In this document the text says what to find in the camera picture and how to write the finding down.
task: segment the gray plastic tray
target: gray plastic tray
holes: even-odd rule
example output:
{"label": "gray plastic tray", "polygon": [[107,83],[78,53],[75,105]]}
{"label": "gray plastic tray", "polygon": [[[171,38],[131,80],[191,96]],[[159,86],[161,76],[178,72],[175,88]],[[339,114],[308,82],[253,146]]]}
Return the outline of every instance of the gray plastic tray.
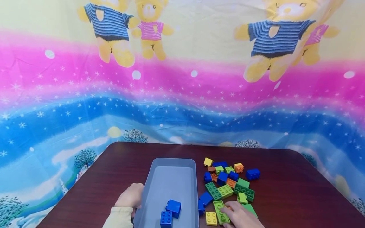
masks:
{"label": "gray plastic tray", "polygon": [[160,228],[161,211],[168,200],[181,202],[173,228],[198,228],[196,164],[191,159],[156,158],[142,193],[142,208],[136,211],[134,228]]}

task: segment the teddy bear face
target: teddy bear face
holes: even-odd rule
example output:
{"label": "teddy bear face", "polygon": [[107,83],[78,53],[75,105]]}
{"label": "teddy bear face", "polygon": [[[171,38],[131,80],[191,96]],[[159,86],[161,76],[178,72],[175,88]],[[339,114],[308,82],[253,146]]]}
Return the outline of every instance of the teddy bear face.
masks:
{"label": "teddy bear face", "polygon": [[320,7],[318,0],[264,0],[266,18],[271,21],[304,21]]}
{"label": "teddy bear face", "polygon": [[102,5],[115,11],[125,12],[128,8],[129,0],[90,0],[91,4]]}
{"label": "teddy bear face", "polygon": [[168,0],[135,0],[139,18],[145,22],[155,22],[161,16]]}

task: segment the lime green block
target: lime green block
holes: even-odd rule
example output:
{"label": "lime green block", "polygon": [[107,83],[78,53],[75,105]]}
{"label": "lime green block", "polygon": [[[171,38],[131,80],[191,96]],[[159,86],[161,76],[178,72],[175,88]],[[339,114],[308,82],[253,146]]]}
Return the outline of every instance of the lime green block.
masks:
{"label": "lime green block", "polygon": [[235,173],[235,171],[234,171],[234,169],[233,169],[233,167],[232,167],[232,166],[228,166],[228,167],[224,168],[224,171],[225,171],[227,174],[229,174],[230,172],[234,172],[234,173]]}
{"label": "lime green block", "polygon": [[237,183],[245,188],[249,188],[250,187],[250,182],[245,181],[244,179],[238,178]]}
{"label": "lime green block", "polygon": [[246,208],[249,212],[253,213],[253,215],[257,218],[257,214],[255,210],[253,209],[251,204],[242,204],[244,208]]}
{"label": "lime green block", "polygon": [[213,202],[215,213],[217,213],[218,223],[223,225],[223,223],[230,223],[228,216],[222,212],[220,212],[220,208],[224,207],[223,201],[214,201]]}
{"label": "lime green block", "polygon": [[217,167],[215,168],[215,171],[217,172],[217,176],[218,176],[218,174],[219,174],[220,172],[223,172],[223,171],[224,171],[223,166],[217,166]]}
{"label": "lime green block", "polygon": [[223,185],[222,187],[218,188],[218,191],[222,195],[223,199],[233,195],[233,190],[229,185]]}
{"label": "lime green block", "polygon": [[207,183],[205,187],[214,200],[223,199],[222,194],[218,191],[217,187],[213,184],[213,182]]}

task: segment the striped shirt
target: striped shirt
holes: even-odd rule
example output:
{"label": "striped shirt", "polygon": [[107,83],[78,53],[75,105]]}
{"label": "striped shirt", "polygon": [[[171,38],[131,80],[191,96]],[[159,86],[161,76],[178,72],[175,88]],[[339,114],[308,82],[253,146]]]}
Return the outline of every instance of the striped shirt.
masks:
{"label": "striped shirt", "polygon": [[[267,58],[275,58],[293,54],[298,40],[314,22],[313,20],[303,22],[262,21],[249,24],[250,41],[256,39],[251,56],[263,55]],[[270,38],[269,30],[272,26],[278,26],[279,30],[274,37]]]}
{"label": "striped shirt", "polygon": [[309,35],[309,38],[306,42],[306,45],[313,45],[315,43],[319,43],[322,36],[325,34],[325,32],[328,29],[328,25],[323,24],[315,28],[313,32]]}
{"label": "striped shirt", "polygon": [[164,24],[162,22],[141,22],[138,27],[142,31],[142,40],[160,40]]}
{"label": "striped shirt", "polygon": [[[107,41],[129,40],[127,28],[129,19],[133,16],[91,3],[84,6],[84,9],[94,27],[96,37],[101,37]],[[97,18],[96,10],[104,12],[102,21]]]}

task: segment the child's hand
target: child's hand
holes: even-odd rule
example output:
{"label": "child's hand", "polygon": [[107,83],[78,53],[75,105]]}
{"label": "child's hand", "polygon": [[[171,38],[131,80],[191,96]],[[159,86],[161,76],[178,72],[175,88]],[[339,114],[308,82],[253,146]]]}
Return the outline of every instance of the child's hand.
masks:
{"label": "child's hand", "polygon": [[235,226],[224,223],[224,228],[264,228],[261,222],[252,213],[242,207],[239,202],[230,201],[226,202],[225,205],[220,211],[225,213]]}

